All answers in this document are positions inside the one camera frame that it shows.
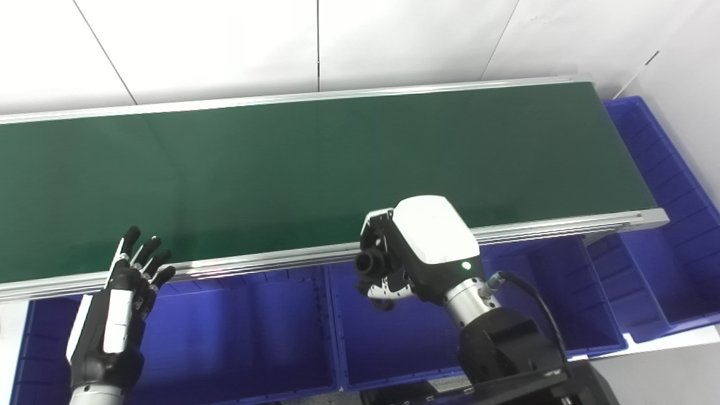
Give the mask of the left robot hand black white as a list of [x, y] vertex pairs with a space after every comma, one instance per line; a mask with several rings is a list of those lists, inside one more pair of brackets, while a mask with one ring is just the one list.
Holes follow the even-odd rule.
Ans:
[[137, 245], [140, 237], [136, 226], [127, 230], [103, 287], [80, 300], [65, 349], [72, 404], [121, 404], [141, 377], [146, 320], [177, 270], [159, 237]]

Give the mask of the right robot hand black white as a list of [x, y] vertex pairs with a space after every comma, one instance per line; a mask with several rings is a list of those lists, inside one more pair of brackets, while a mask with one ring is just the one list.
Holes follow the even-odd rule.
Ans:
[[411, 296], [445, 306], [464, 282], [484, 280], [478, 241], [446, 197], [420, 195], [364, 221], [355, 289], [374, 302]]

